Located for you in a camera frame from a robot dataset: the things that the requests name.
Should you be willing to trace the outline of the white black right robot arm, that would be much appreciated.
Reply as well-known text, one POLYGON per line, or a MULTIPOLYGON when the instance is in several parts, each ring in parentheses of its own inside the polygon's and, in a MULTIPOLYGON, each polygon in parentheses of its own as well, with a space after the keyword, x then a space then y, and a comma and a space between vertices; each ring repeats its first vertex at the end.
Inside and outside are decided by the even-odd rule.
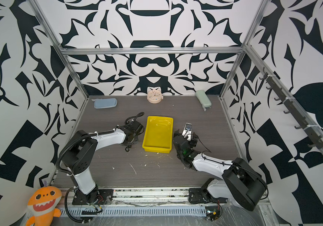
POLYGON ((228 199, 233 205, 253 211, 263 195, 268 194, 266 182, 242 158, 227 161, 207 156, 194 149, 199 140, 195 133, 175 131, 173 145, 177 158, 185 168, 206 172, 216 178, 208 179, 199 189, 201 198, 190 203, 215 202, 228 199))

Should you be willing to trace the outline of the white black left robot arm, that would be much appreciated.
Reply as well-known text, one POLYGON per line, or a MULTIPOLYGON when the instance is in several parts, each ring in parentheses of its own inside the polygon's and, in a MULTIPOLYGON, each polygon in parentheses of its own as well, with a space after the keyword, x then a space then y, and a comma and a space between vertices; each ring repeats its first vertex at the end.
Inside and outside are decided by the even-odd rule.
POLYGON ((122 145, 129 152, 143 132, 144 126, 137 121, 103 132, 86 133, 80 130, 61 150, 56 168, 71 177, 76 187, 76 196, 83 204, 96 204, 101 195, 90 171, 95 152, 112 145, 122 145))

